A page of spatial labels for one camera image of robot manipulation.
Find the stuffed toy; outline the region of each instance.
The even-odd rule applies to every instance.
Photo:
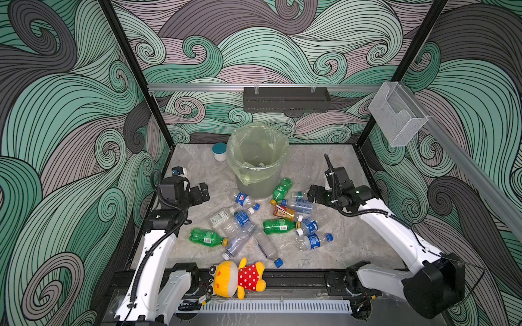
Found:
[[[266,289],[266,282],[263,280],[264,270],[265,264],[260,261],[247,266],[246,258],[241,259],[239,268],[230,260],[217,266],[212,265],[208,271],[214,279],[207,287],[207,292],[210,295],[230,298],[238,290],[238,298],[243,300],[245,289],[258,292]]]

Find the gray floor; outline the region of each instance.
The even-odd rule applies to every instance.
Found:
[[[326,162],[323,154],[330,156],[332,164],[344,166],[355,186],[368,184],[357,156],[351,145],[291,145],[288,160],[282,168],[281,178],[290,177],[294,182],[292,191],[307,191],[310,184],[324,184]],[[226,162],[217,162],[213,158],[211,145],[186,144],[178,145],[169,164],[166,177],[171,176],[171,168],[183,166],[188,169],[188,179],[193,185],[206,182],[209,187],[210,201],[189,209],[188,218],[191,225],[183,226],[179,238],[172,250],[167,267],[177,262],[196,262],[201,268],[221,263],[223,247],[208,248],[193,244],[188,240],[194,227],[209,228],[208,217],[233,203],[231,194],[236,191],[234,174]],[[273,219],[269,198],[259,200],[261,209],[252,218],[256,225],[262,225],[265,219]],[[327,216],[328,223],[320,228],[322,232],[332,233],[334,241],[328,246],[314,250],[298,251],[297,235],[288,232],[270,235],[271,240],[279,248],[282,268],[346,268],[361,260],[388,268],[403,268],[400,257],[379,234],[359,218],[347,218],[325,206],[317,208],[318,214]],[[141,248],[132,268],[136,268]],[[253,245],[253,240],[243,248],[236,263],[241,257],[249,262],[262,261],[268,268],[274,268],[261,251]]]

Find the wave pattern wallpaper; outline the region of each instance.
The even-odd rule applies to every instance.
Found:
[[[380,84],[431,1],[114,0],[149,83]],[[224,141],[251,122],[291,143],[354,143],[373,94],[333,93],[330,112],[246,113],[240,92],[157,92],[177,143]]]
[[[483,1],[442,13],[403,82],[522,210],[522,3]],[[375,128],[364,155],[389,207],[445,252],[486,267],[450,309],[457,325],[519,326],[522,245],[430,133],[391,148]],[[467,293],[481,271],[467,267]]]
[[[0,43],[1,324],[93,324],[169,149],[96,0],[1,1]]]

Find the white cable tray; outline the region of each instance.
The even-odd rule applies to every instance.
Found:
[[[348,300],[212,300],[198,313],[352,313]]]
[[[396,81],[383,83],[369,109],[392,147],[406,146],[428,121],[415,95]]]

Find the blue label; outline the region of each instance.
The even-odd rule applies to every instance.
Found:
[[[303,222],[301,222],[301,225],[302,224],[304,224],[308,228],[308,231],[309,231],[310,234],[312,234],[315,231],[317,231],[317,222],[315,222],[312,219],[306,219]]]
[[[307,237],[308,240],[310,240],[310,249],[319,248],[321,246],[319,237],[316,234],[307,235]]]
[[[235,202],[238,202],[239,205],[243,206],[243,203],[245,202],[247,195],[240,192],[239,195],[235,198]]]
[[[244,227],[246,223],[250,222],[248,215],[246,215],[245,211],[241,211],[235,215],[235,219],[241,224],[241,227]]]

